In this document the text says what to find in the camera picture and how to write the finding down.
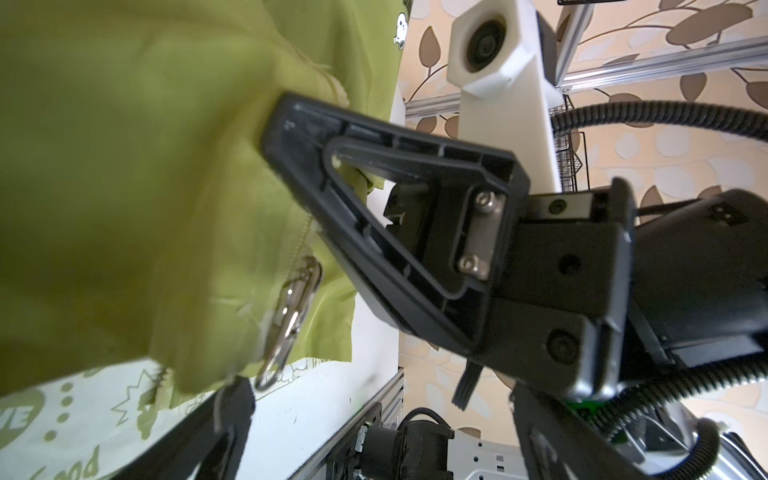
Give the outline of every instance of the wallpaper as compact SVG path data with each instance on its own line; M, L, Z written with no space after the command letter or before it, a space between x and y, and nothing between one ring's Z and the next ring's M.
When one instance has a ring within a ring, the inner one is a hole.
M405 101L458 92L445 79L450 24L476 0L415 0L403 53L399 87ZM554 0L535 0L545 19L562 35L569 10ZM596 5L572 71L683 51L717 42L768 35L768 0L627 0ZM576 107L630 99L688 100L768 109L768 65L751 65L629 84L571 96ZM455 137L456 114L407 121L420 131ZM592 187L611 178L629 180L639 204L705 197L744 188L768 198L768 145L732 135L665 125L609 125L574 135L589 163ZM587 168L577 175L587 188ZM455 428L471 427L492 442L518 444L507 405L509 388L484 370L465 412L451 397L465 360L405 334L400 365L406 369L405 410L434 409ZM768 384L715 392L686 405L697 415L723 421L742 435L757 459L768 465Z

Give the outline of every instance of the olive green bag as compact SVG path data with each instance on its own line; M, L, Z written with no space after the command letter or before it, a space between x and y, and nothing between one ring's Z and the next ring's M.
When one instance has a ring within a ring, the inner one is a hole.
M27 0L0 15L0 394L151 356L257 364L309 249L292 359L349 360L354 289L261 158L295 91L389 119L401 0ZM364 195L372 180L345 178ZM253 367L248 371L254 373Z

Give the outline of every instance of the camera lens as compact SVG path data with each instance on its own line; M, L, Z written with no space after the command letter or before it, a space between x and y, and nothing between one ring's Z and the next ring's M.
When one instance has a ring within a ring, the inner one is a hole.
M488 20L475 30L467 47L470 71L481 71L496 58L502 49L505 34L506 27L499 20Z

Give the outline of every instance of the metal carabiner clip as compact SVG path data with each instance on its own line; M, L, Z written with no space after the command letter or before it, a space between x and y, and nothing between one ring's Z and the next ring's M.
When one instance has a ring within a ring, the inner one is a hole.
M310 310L312 298L323 278L323 268L315 257L305 257L304 262L305 265L299 270L299 275L294 280L289 280L283 287L280 304L273 320L275 325L280 325L280 332L253 383L258 392L274 385L283 371L293 344L299 336L301 324ZM275 366L277 366L276 371L270 376L270 371Z

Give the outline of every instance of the white cartoon character print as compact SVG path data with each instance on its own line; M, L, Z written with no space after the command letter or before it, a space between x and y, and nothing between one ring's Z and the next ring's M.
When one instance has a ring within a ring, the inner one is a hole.
M395 35L395 45L402 50L406 44L406 35L408 34L408 21L406 14L401 13L397 16L397 35Z

